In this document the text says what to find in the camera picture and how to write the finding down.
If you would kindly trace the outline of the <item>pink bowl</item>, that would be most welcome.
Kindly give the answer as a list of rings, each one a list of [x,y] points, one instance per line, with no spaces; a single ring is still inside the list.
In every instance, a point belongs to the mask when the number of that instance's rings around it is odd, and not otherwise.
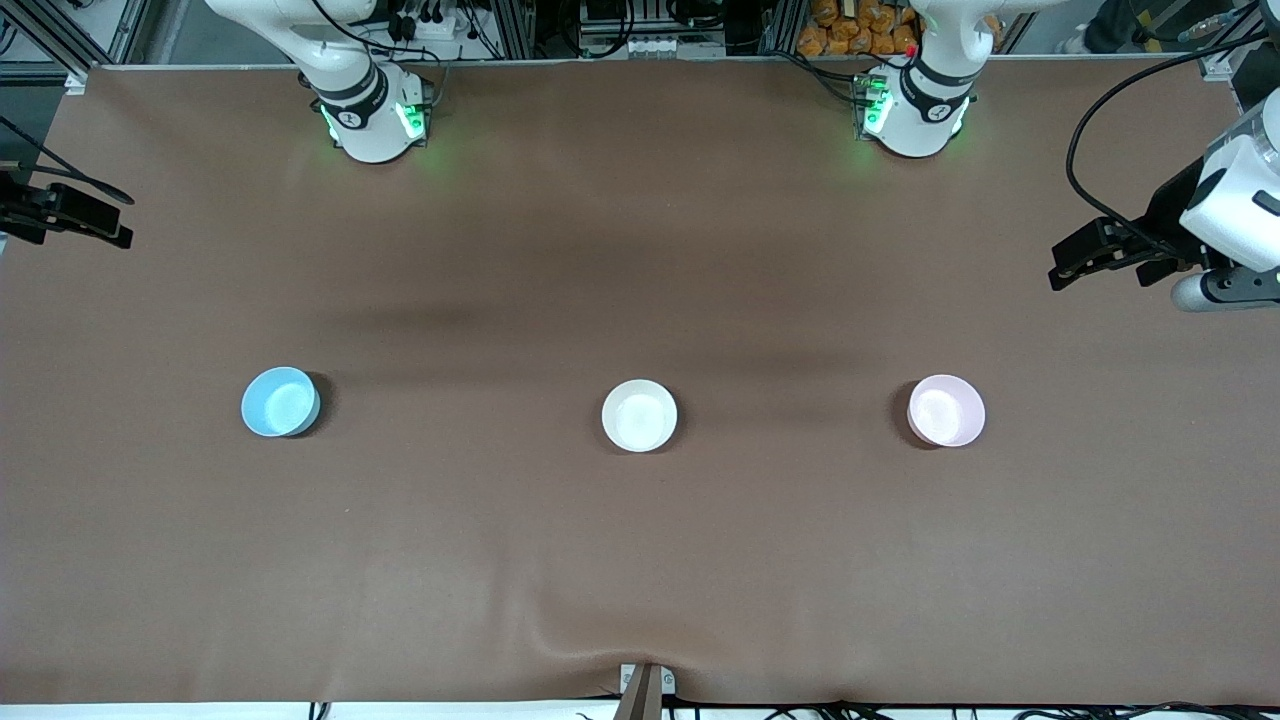
[[[987,407],[980,392],[955,375],[928,375],[908,396],[908,424],[928,445],[959,448],[973,443],[986,428]]]

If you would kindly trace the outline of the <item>blue bowl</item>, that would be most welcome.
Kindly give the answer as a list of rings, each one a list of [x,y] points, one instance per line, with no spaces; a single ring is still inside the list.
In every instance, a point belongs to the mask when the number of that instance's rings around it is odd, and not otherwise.
[[[311,377],[293,366],[275,366],[256,375],[244,388],[239,415],[256,436],[300,436],[317,420],[321,396]]]

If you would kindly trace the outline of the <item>white bowl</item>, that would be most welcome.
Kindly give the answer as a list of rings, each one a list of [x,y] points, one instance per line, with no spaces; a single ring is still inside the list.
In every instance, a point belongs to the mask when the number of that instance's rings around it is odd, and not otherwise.
[[[666,446],[678,428],[678,405],[660,383],[631,379],[616,386],[602,404],[602,429],[616,447],[648,454]]]

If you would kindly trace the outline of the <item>orange snack packets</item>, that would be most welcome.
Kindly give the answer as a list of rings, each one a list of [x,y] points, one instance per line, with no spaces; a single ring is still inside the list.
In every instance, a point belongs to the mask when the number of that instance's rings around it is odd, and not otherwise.
[[[801,56],[909,56],[923,31],[908,0],[806,0]]]

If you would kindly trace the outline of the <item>white power strip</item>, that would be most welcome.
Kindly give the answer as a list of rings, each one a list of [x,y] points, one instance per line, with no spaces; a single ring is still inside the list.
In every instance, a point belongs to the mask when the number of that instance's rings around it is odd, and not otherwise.
[[[398,12],[390,13],[387,22],[387,32],[394,42],[452,42],[467,36],[472,29],[471,22],[454,5],[438,3],[420,3],[419,5],[403,5]]]

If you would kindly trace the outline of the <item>large table mat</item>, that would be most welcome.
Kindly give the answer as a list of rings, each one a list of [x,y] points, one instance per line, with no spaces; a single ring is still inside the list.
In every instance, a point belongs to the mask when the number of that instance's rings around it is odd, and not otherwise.
[[[463,67],[366,167],[287,70],[102,70],[134,245],[0,259],[0,703],[1280,706],[1280,311],[1062,292],[1140,69],[998,60],[902,160],[773,61]],[[275,366],[321,396],[268,438]],[[973,384],[973,443],[908,424]],[[650,379],[671,441],[616,448]]]

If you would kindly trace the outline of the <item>aluminium frame rail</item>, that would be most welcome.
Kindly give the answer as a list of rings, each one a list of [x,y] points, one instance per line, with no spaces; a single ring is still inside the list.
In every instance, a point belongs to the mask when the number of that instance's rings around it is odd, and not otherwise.
[[[0,0],[0,81],[84,77],[127,61],[156,0]]]
[[[1280,51],[1280,0],[1245,0],[1212,37],[1213,53],[1198,60],[1207,82],[1233,79],[1245,58],[1260,47]]]

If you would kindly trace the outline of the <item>metal bracket with post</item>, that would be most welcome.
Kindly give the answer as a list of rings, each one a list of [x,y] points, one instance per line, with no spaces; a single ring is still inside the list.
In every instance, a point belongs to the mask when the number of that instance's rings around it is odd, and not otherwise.
[[[613,720],[669,720],[664,700],[676,694],[676,675],[657,664],[620,667],[620,703]]]

